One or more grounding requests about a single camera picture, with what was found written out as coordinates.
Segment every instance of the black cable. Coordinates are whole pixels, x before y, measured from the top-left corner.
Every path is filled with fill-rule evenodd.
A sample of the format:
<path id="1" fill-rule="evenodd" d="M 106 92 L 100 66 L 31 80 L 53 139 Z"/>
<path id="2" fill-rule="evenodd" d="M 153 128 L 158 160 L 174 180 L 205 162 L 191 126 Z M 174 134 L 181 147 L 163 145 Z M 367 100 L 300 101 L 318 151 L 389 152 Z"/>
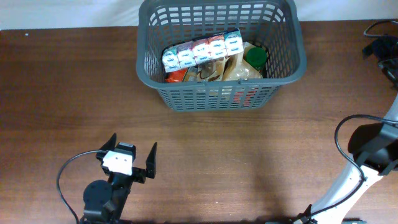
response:
<path id="1" fill-rule="evenodd" d="M 398 21 L 392 20 L 392 19 L 388 19 L 388 20 L 383 20 L 383 21 L 377 21 L 374 24 L 370 25 L 364 32 L 363 35 L 365 37 L 370 37 L 370 38 L 379 38 L 379 37 L 383 37 L 385 36 L 385 34 L 368 34 L 368 32 L 375 26 L 379 25 L 379 24 L 383 24 L 383 23 L 387 23 L 387 22 L 391 22 L 393 24 L 398 24 Z"/>
<path id="2" fill-rule="evenodd" d="M 338 131 L 340 130 L 340 128 L 342 127 L 342 125 L 345 122 L 347 122 L 348 120 L 354 119 L 354 118 L 366 118 L 366 119 L 371 119 L 371 120 L 379 121 L 379 122 L 382 122 L 384 124 L 390 124 L 390 125 L 398 124 L 398 121 L 393 121 L 393 120 L 389 120 L 389 119 L 379 118 L 377 116 L 371 116 L 371 115 L 367 115 L 367 114 L 354 114 L 354 115 L 351 115 L 351 116 L 348 116 L 348 117 L 342 119 L 340 121 L 340 123 L 338 123 L 338 125 L 336 127 L 336 130 L 335 130 L 335 143 L 336 143 L 336 146 L 337 146 L 337 150 L 340 152 L 341 155 L 343 155 L 343 157 L 346 160 L 348 160 L 348 162 L 352 163 L 352 165 L 354 165 L 355 168 L 357 168 L 357 170 L 361 174 L 361 180 L 359 181 L 359 184 L 355 187 L 355 189 L 350 194 L 348 194 L 345 198 L 341 199 L 339 202 L 337 202 L 337 203 L 335 203 L 333 205 L 330 205 L 329 207 L 326 207 L 326 208 L 323 208 L 321 210 L 318 210 L 316 212 L 311 213 L 308 216 L 308 219 L 310 219 L 314 215 L 318 215 L 321 212 L 327 211 L 327 210 L 329 210 L 331 208 L 335 208 L 335 207 L 341 205 L 342 203 L 347 201 L 350 197 L 352 197 L 361 188 L 363 183 L 366 181 L 367 177 L 365 177 L 365 174 L 362 171 L 362 169 L 359 167 L 359 165 L 357 165 L 355 163 L 355 161 L 352 158 L 350 158 L 345 152 L 343 152 L 343 150 L 340 147 L 340 144 L 338 143 Z"/>
<path id="3" fill-rule="evenodd" d="M 61 174 L 62 174 L 62 171 L 64 170 L 64 168 L 65 168 L 71 161 L 74 161 L 75 159 L 79 158 L 80 156 L 84 156 L 84 155 L 91 154 L 91 153 L 96 153 L 96 152 L 103 152 L 103 151 L 102 151 L 102 150 L 92 150 L 92 151 L 82 152 L 82 153 L 80 153 L 80 154 L 77 154 L 77 155 L 73 156 L 72 158 L 70 158 L 69 160 L 67 160 L 67 161 L 61 166 L 61 169 L 58 171 L 58 174 L 57 174 L 57 190 L 58 190 L 58 193 L 59 193 L 60 196 L 61 196 L 62 202 L 65 204 L 65 206 L 69 209 L 69 211 L 70 211 L 70 212 L 72 213 L 72 215 L 75 217 L 76 224 L 79 224 L 79 218 L 77 217 L 76 212 L 73 211 L 73 209 L 71 208 L 71 206 L 70 206 L 70 205 L 68 204 L 68 202 L 65 200 L 65 198 L 63 197 L 62 192 L 61 192 L 61 188 L 60 188 L 60 178 L 61 178 Z"/>

